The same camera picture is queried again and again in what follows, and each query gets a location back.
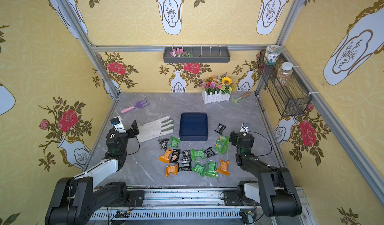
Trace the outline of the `green packet cluster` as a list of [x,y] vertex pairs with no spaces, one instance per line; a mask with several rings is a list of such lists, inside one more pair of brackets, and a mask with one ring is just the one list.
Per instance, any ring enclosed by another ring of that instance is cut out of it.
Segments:
[[224,155],[227,152],[228,147],[229,145],[227,143],[217,141],[214,150],[219,152],[221,155]]

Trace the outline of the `dark blue storage box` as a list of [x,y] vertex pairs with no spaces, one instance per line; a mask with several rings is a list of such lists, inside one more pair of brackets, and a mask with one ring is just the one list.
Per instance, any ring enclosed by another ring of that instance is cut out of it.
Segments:
[[204,142],[208,140],[208,116],[204,113],[181,114],[179,136],[181,141]]

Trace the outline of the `green cookie packet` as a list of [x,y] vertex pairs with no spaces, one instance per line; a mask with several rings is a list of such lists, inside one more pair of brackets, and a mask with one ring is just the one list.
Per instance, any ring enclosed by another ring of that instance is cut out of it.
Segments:
[[203,149],[194,150],[191,149],[191,159],[192,161],[196,161],[197,159],[205,159],[205,152]]
[[170,147],[178,148],[181,140],[175,137],[170,137]]

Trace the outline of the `orange cookie packet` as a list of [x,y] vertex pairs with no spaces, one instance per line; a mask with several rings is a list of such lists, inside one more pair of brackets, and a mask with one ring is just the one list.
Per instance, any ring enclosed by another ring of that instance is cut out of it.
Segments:
[[171,154],[172,154],[173,150],[170,150],[170,149],[167,149],[165,150],[165,153],[159,157],[159,161],[162,162],[162,163],[166,163],[166,164],[169,164],[170,161],[171,161]]

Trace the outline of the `green packet front row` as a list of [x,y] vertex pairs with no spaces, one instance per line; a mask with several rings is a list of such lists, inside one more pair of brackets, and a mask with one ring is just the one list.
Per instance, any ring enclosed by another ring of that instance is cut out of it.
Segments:
[[195,161],[195,166],[192,168],[192,171],[198,173],[201,177],[204,177],[206,165],[201,165],[198,161]]

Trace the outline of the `black cookie packet with picture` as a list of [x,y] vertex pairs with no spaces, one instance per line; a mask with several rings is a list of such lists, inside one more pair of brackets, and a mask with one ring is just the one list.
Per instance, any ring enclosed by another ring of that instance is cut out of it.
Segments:
[[181,153],[180,149],[172,150],[172,154],[171,154],[171,158],[170,158],[171,164],[178,164],[179,163],[180,153]]

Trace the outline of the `black packet with barcode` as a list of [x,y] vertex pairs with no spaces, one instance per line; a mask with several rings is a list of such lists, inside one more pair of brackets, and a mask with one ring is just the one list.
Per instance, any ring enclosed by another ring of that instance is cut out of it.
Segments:
[[192,171],[192,162],[182,162],[178,164],[178,172],[191,172]]

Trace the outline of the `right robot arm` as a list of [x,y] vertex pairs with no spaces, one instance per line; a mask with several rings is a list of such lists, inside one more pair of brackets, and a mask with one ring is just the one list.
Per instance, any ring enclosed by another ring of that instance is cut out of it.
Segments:
[[296,217],[302,214],[302,204],[290,171],[274,167],[252,153],[255,138],[246,132],[231,132],[229,142],[236,147],[237,165],[254,175],[257,192],[243,184],[246,198],[258,202],[266,217]]

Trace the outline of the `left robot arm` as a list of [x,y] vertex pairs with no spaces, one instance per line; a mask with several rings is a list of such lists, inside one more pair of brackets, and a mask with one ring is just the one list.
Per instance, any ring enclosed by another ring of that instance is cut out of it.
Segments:
[[107,134],[108,151],[102,161],[72,178],[60,179],[45,217],[46,225],[85,225],[92,214],[105,206],[122,206],[130,201],[124,182],[97,186],[125,164],[129,139],[139,135],[137,122],[128,130],[112,128]]

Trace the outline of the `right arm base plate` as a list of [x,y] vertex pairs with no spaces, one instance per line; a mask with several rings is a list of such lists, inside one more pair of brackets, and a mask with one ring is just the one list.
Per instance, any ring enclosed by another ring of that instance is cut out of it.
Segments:
[[224,190],[221,200],[225,206],[255,206],[260,205],[260,202],[246,197],[241,190]]

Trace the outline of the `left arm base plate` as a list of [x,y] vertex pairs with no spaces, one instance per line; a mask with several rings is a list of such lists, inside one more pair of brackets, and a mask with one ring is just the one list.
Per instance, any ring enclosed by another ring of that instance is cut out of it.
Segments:
[[127,207],[129,209],[134,209],[137,207],[142,207],[145,198],[145,191],[143,190],[133,190],[128,191],[128,195],[123,199],[123,204],[121,207]]

